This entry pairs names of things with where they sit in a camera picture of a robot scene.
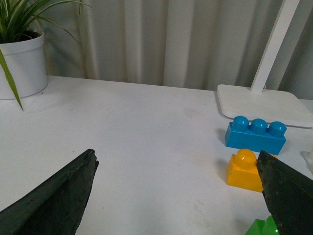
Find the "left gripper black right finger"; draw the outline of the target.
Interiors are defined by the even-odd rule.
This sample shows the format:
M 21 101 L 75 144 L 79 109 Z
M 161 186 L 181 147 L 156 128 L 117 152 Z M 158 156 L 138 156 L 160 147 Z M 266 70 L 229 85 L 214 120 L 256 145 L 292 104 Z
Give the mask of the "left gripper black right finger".
M 313 181 L 262 150 L 256 163 L 268 211 L 281 235 L 313 233 Z

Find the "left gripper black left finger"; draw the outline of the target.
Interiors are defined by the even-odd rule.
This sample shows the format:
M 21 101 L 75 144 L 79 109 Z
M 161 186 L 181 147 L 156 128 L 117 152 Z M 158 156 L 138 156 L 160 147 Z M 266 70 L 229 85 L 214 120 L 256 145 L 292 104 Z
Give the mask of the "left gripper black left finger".
M 88 149 L 0 213 L 2 235 L 73 235 L 99 162 Z

